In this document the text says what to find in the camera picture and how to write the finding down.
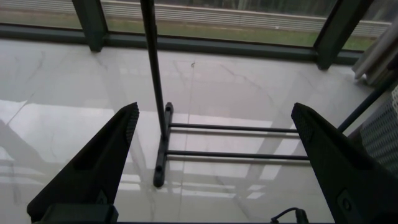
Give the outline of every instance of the black metal pole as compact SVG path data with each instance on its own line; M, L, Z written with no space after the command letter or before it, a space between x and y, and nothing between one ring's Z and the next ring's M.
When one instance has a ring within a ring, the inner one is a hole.
M377 88L338 126L338 130L345 131L361 114L368 109L392 84L397 80L397 73L386 78Z
M166 138L167 127L165 122L162 84L160 82L159 62L157 59L157 28L155 23L154 0L141 0L142 19L144 21L145 36L149 54L152 82L154 84L157 115L159 117L162 138Z
M172 123L171 128L198 128L198 129L218 129L218 130L232 130L232 131L268 131L277 133L297 133L296 129L287 128L257 128L257 127L244 127L244 126L222 126L222 125L209 125L209 124L180 124Z
M196 151L176 151L168 150L167 155L175 156L209 156L209 157L230 157L230 158L246 158L246 159L288 159L309 161L307 156L291 156L291 155L270 155L270 154L246 154L232 152L196 152Z

